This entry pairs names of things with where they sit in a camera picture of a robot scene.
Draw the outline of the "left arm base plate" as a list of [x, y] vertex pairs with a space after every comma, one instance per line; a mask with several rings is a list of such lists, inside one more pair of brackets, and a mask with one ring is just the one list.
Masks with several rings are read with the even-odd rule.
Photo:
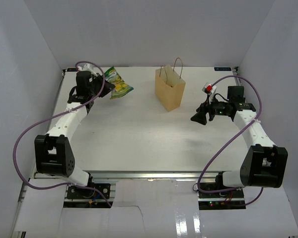
[[[109, 183], [92, 183], [91, 187], [99, 190], [106, 199], [110, 198], [111, 184]], [[102, 196], [99, 195], [97, 191], [78, 188], [75, 186], [70, 186], [67, 191], [66, 199], [89, 199], [93, 200], [95, 197], [102, 199]]]

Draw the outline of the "green Fox's candy bag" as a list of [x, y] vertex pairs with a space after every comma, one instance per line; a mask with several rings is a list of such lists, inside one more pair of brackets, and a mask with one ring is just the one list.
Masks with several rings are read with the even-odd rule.
[[114, 85], [114, 89], [111, 92], [111, 99], [124, 97], [134, 89], [123, 80], [116, 68], [113, 66], [105, 72], [105, 78], [107, 82]]

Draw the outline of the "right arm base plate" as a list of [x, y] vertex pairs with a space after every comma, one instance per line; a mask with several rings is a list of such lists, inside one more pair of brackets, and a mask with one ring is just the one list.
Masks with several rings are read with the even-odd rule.
[[[206, 191], [224, 189], [224, 187], [218, 187], [215, 183], [200, 183], [201, 189]], [[219, 198], [225, 202], [233, 199], [243, 199], [244, 193], [242, 190], [225, 191], [218, 193], [202, 193], [198, 192], [198, 197], [201, 199], [215, 199]]]

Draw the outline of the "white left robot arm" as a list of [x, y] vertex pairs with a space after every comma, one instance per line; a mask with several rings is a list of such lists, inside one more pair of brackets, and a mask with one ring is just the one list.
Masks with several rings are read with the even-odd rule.
[[69, 92], [66, 110], [46, 134], [34, 140], [37, 172], [78, 185], [78, 192], [85, 198], [94, 195], [95, 185], [89, 182], [90, 174], [75, 164], [70, 141], [91, 110], [93, 98], [102, 98], [113, 89], [114, 85], [99, 73], [76, 73], [76, 86]]

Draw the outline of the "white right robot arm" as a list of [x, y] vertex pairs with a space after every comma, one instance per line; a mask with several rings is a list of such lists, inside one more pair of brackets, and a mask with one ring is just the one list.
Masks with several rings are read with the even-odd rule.
[[214, 185], [215, 194], [221, 198], [227, 197], [233, 187], [271, 187], [282, 185], [288, 152], [284, 147], [278, 147], [264, 131], [261, 123], [255, 118], [256, 109], [247, 103], [242, 86], [230, 86], [227, 89], [227, 99], [223, 102], [216, 99], [216, 88], [204, 87], [207, 99], [196, 110], [191, 121], [206, 125], [215, 116], [227, 116], [242, 132], [248, 152], [240, 168], [221, 172], [220, 182]]

